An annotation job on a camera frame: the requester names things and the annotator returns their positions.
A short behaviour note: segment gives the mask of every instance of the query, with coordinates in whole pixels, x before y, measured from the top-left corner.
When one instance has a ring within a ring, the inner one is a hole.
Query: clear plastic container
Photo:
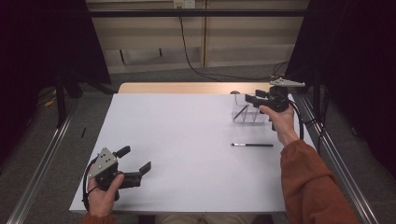
[[[259,108],[245,101],[245,94],[236,94],[233,100],[232,119],[234,123],[263,123],[264,114]]]

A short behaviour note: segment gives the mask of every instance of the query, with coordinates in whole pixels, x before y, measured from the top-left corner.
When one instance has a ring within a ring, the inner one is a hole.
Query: hand
[[[89,195],[90,199],[90,215],[93,217],[108,217],[113,210],[114,198],[117,190],[119,189],[124,174],[119,174],[113,180],[107,191],[95,188],[98,183],[95,178],[90,179],[88,182],[88,190],[94,189]]]
[[[287,110],[280,113],[275,112],[265,105],[261,105],[259,109],[262,113],[267,114],[274,123],[277,139],[279,139],[279,142],[281,142],[284,147],[299,139],[297,133],[294,131],[294,110],[291,105],[289,105]]]

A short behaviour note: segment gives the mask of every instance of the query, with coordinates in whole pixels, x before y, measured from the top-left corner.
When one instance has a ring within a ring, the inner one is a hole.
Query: metal rail
[[[52,140],[47,147],[46,152],[44,153],[43,158],[41,159],[38,167],[35,170],[33,177],[30,179],[28,186],[26,187],[24,193],[20,197],[17,205],[9,217],[7,224],[22,224],[26,219],[26,216],[35,200],[35,196],[37,195],[40,187],[44,181],[46,173],[50,167],[50,164],[55,156],[59,145],[61,144],[64,134],[67,131],[67,128],[70,124],[70,120],[72,116],[75,114],[77,110],[78,101],[74,102],[71,106],[71,111],[67,116],[66,120],[62,124],[61,127],[56,129],[55,134],[52,137]]]
[[[306,17],[306,9],[92,9],[95,18],[112,17]]]
[[[312,112],[313,106],[311,105],[311,102],[306,97],[301,97],[301,101],[305,111],[307,112],[308,117],[310,119],[314,119],[315,115]],[[314,127],[318,136],[320,136],[322,124],[315,122]],[[337,148],[335,147],[332,139],[330,138],[326,130],[324,130],[322,133],[322,143],[325,146],[325,149],[329,154],[337,173],[339,174],[342,182],[344,183],[344,186],[346,187],[349,196],[351,197],[353,203],[355,204],[355,207],[360,213],[363,222],[366,224],[378,223],[378,220],[376,219],[375,214],[370,207],[370,204],[367,202],[367,199],[361,192],[361,189],[358,187],[351,173],[347,169],[347,166],[345,165],[343,159],[341,158],[341,155],[338,153]]]

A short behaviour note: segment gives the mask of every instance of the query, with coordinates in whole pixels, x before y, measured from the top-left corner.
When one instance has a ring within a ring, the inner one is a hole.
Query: black cable
[[[90,211],[90,201],[88,199],[88,195],[89,195],[89,193],[91,193],[92,189],[90,190],[90,192],[87,193],[87,186],[86,186],[87,185],[87,175],[88,175],[88,172],[91,170],[91,166],[93,166],[93,164],[96,162],[96,159],[97,159],[97,157],[90,161],[90,164],[88,164],[87,169],[85,170],[85,173],[84,173],[84,178],[82,180],[82,201],[84,202],[85,209],[87,209],[88,212]]]
[[[276,77],[276,73],[277,73],[277,71],[279,71],[279,69],[282,67],[282,65],[283,64],[286,64],[286,63],[289,63],[289,61],[285,61],[285,62],[283,62],[283,63],[277,63],[276,65],[274,65],[274,68],[273,68],[273,76],[274,77]]]
[[[97,189],[97,188],[99,188],[99,185],[95,186],[93,189],[90,189],[90,190],[88,191],[88,193],[87,193],[88,196],[90,195],[91,192],[93,192],[94,189]]]
[[[262,80],[269,79],[269,78],[272,77],[272,76],[268,76],[268,77],[257,77],[257,78],[255,78],[255,77],[235,77],[235,76],[229,76],[229,75],[223,75],[223,74],[216,74],[216,73],[202,73],[202,72],[199,72],[199,71],[195,70],[195,69],[192,67],[191,63],[190,63],[189,55],[187,54],[186,40],[185,40],[185,38],[184,38],[183,19],[182,19],[181,17],[179,17],[179,21],[180,21],[181,35],[182,35],[182,38],[183,38],[184,53],[186,54],[187,63],[188,63],[188,65],[189,65],[190,69],[191,69],[192,71],[194,71],[197,75],[199,75],[199,76],[201,76],[201,77],[210,78],[210,79],[215,80],[215,81],[217,81],[217,82],[221,82],[221,80],[218,80],[218,79],[213,78],[213,77],[211,77],[211,76],[216,76],[216,77],[231,77],[231,78],[239,78],[239,79],[251,80],[251,81],[262,81]]]
[[[293,102],[292,100],[289,100],[289,103],[293,107],[294,111],[297,114],[298,118],[298,123],[299,123],[299,128],[300,128],[300,139],[304,140],[304,123],[303,123],[303,117],[301,116],[300,110],[297,107],[297,104]]]
[[[321,127],[320,127],[320,132],[319,132],[319,137],[318,137],[318,154],[320,156],[321,154],[321,150],[320,150],[320,140],[323,137],[323,133],[325,131],[325,125],[326,125],[326,113],[327,113],[327,109],[329,108],[329,102],[330,102],[330,94],[325,92],[325,94],[323,95],[323,104],[322,104],[322,108],[320,111],[320,120],[321,120]]]

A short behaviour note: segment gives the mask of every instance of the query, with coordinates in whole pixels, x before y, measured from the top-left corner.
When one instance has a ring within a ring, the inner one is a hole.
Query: white tabletop
[[[271,123],[233,123],[232,109],[230,94],[115,94],[90,160],[103,147],[117,151],[130,146],[132,151],[119,159],[119,170],[136,172],[148,161],[152,168],[141,187],[120,190],[113,210],[285,211],[279,165],[283,147]],[[305,142],[313,146],[304,131]],[[232,147],[233,142],[274,146]],[[73,212],[86,212],[81,184],[70,206]]]

